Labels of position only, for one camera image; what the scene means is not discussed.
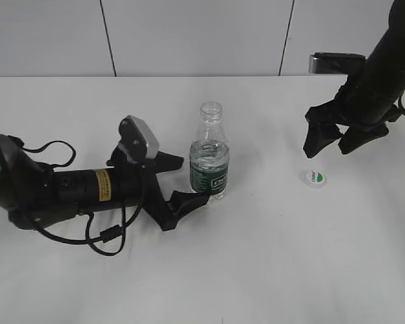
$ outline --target white wall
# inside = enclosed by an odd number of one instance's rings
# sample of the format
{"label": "white wall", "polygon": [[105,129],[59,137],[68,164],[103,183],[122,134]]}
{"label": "white wall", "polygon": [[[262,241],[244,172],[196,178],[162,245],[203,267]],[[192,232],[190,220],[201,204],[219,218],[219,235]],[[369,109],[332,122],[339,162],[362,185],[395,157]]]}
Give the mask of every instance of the white wall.
{"label": "white wall", "polygon": [[112,76],[99,2],[0,0],[0,76]]}
{"label": "white wall", "polygon": [[278,75],[292,0],[106,0],[117,74]]}

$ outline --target yellow label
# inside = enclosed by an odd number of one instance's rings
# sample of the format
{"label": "yellow label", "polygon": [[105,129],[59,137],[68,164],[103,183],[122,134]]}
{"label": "yellow label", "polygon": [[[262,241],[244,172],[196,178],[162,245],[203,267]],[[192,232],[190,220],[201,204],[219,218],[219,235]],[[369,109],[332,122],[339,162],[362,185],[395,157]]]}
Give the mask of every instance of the yellow label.
{"label": "yellow label", "polygon": [[111,200],[111,180],[107,170],[95,170],[97,176],[97,183],[99,185],[99,201]]}

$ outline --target green bottle label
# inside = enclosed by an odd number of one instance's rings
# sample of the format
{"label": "green bottle label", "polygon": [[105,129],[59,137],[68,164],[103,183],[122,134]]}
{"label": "green bottle label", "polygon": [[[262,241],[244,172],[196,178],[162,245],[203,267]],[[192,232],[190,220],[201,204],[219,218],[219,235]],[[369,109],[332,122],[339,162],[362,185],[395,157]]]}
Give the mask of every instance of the green bottle label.
{"label": "green bottle label", "polygon": [[190,185],[196,192],[219,194],[227,186],[228,166],[217,172],[201,172],[190,166]]}

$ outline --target cable connector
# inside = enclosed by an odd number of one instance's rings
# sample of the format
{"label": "cable connector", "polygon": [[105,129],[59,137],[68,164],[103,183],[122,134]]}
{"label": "cable connector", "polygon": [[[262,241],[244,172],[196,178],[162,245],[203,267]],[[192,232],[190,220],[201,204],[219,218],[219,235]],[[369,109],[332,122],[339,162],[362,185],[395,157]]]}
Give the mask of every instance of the cable connector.
{"label": "cable connector", "polygon": [[102,242],[107,243],[115,238],[118,238],[122,234],[122,227],[120,225],[116,225],[102,231],[100,233],[100,237],[102,238]]}

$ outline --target water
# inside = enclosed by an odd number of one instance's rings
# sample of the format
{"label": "water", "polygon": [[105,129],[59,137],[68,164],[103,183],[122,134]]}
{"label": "water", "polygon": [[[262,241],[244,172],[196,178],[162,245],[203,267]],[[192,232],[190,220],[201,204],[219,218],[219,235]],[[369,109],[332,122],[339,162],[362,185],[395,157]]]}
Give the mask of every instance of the water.
{"label": "water", "polygon": [[197,140],[190,147],[190,182],[193,191],[214,199],[225,195],[230,149],[218,140]]}

